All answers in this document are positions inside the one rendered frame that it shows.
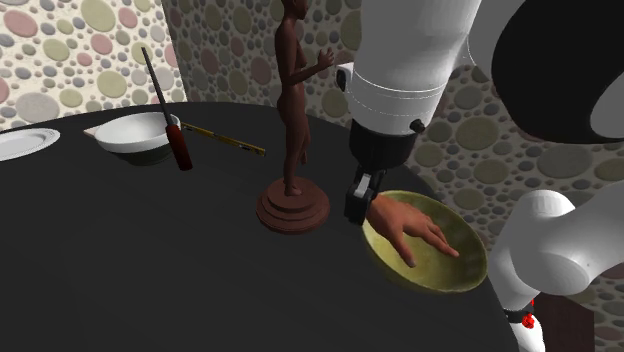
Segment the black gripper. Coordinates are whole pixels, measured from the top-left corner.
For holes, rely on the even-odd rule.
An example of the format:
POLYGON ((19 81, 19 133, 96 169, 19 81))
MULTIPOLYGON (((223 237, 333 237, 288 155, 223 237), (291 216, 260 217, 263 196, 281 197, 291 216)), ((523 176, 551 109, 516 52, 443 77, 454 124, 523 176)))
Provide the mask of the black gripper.
POLYGON ((418 134, 386 135, 353 121, 349 149, 358 161, 354 180, 345 195, 344 215, 361 226, 372 201, 377 197, 386 171, 403 164, 409 157, 418 134))

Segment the brown hand figure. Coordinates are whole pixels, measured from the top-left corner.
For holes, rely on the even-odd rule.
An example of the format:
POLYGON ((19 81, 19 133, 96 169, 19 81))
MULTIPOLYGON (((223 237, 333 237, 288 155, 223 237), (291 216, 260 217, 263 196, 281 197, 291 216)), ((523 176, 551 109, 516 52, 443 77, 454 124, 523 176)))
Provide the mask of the brown hand figure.
POLYGON ((406 235, 421 238, 447 256, 459 256, 459 252, 449 245, 444 233, 433 220, 410 204, 379 194, 372 201, 366 219, 410 268, 414 268, 416 262, 405 240, 406 235))

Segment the brown human statue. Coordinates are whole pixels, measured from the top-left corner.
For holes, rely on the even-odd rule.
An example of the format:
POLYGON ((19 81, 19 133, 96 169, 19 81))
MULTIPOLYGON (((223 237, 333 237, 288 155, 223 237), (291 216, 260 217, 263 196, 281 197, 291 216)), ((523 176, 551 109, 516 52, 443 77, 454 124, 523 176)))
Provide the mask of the brown human statue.
POLYGON ((282 234, 309 232, 327 219, 330 205, 325 193, 313 182, 295 175, 299 164, 307 163, 311 134, 305 113, 304 81, 328 69, 334 62, 331 49, 318 54, 308 66, 296 34, 296 24, 308 12, 308 0, 280 0, 284 14, 274 36, 281 81, 277 110, 285 126, 283 177, 259 197, 256 215, 268 229, 282 234))

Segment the green bowl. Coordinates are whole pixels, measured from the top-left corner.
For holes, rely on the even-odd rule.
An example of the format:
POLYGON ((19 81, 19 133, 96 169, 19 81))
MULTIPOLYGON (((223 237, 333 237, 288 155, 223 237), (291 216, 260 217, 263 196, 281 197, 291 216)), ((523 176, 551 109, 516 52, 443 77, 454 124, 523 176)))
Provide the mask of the green bowl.
POLYGON ((432 218, 445 234, 457 258, 447 256, 420 238, 408 236, 416 259, 408 267, 392 245, 369 223, 362 225, 367 252, 384 276, 420 293, 455 294, 478 287, 487 276, 487 251, 477 233, 464 219, 445 204, 415 192, 389 190, 383 193, 396 201, 409 204, 432 218))

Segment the yellow spirit level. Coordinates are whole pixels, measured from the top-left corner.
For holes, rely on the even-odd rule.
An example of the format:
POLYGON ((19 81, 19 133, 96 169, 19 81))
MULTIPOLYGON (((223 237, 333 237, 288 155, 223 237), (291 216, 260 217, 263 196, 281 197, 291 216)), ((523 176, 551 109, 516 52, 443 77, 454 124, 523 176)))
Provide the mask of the yellow spirit level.
POLYGON ((231 146, 235 146, 246 151, 250 151, 259 156, 266 155, 266 150, 264 148, 261 148, 261 147, 258 147, 258 146, 255 146, 246 142, 242 142, 240 140, 236 140, 236 139, 224 136, 224 135, 219 135, 212 131, 209 131, 209 130, 206 130, 206 129, 203 129, 203 128, 200 128, 200 127, 197 127, 197 126, 185 123, 185 122, 182 122, 181 125, 186 130, 197 132, 199 134, 202 134, 204 136, 207 136, 219 142, 222 142, 231 146))

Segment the white bowl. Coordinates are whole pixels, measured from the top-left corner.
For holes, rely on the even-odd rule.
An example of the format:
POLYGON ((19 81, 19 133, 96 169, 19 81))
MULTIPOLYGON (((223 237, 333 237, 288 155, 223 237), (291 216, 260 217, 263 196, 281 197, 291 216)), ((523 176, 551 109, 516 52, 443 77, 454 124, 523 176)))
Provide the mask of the white bowl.
POLYGON ((160 163, 173 155, 163 112, 125 115, 97 126, 93 137, 100 147, 135 166, 160 163))

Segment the dark robot stand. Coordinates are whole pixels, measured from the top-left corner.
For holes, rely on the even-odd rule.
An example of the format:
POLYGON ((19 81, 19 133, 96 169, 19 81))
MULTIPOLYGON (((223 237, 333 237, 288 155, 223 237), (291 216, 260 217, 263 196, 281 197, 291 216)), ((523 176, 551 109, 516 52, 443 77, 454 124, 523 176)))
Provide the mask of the dark robot stand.
POLYGON ((594 313, 563 296, 540 293, 534 300, 546 352, 594 352, 594 313))

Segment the white plate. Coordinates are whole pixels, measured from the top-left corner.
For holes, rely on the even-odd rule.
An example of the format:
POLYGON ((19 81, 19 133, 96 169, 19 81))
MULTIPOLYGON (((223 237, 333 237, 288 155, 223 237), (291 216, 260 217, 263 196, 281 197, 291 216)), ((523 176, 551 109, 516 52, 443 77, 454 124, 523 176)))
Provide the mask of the white plate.
POLYGON ((29 128, 0 134, 0 162, 24 157, 41 151, 61 137, 49 128, 29 128))

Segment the red handled screwdriver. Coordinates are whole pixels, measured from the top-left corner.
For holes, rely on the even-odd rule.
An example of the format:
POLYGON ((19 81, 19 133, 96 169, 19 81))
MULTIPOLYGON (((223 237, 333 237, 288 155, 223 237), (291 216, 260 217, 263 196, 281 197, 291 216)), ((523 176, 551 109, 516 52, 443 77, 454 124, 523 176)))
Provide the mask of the red handled screwdriver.
POLYGON ((165 121, 166 121, 166 134, 169 141, 169 145, 176 159, 178 168, 181 171, 188 171, 193 168, 193 164, 190 158, 190 154, 188 152, 183 134, 178 127, 178 125, 173 121, 173 118, 167 108, 166 99, 163 96, 162 89, 160 87, 159 81, 151 64, 151 60, 147 49, 145 47, 141 48, 142 56, 144 58, 145 64, 149 71, 150 77, 152 79, 152 83, 154 85, 155 92, 157 94, 157 98, 163 112, 165 121))

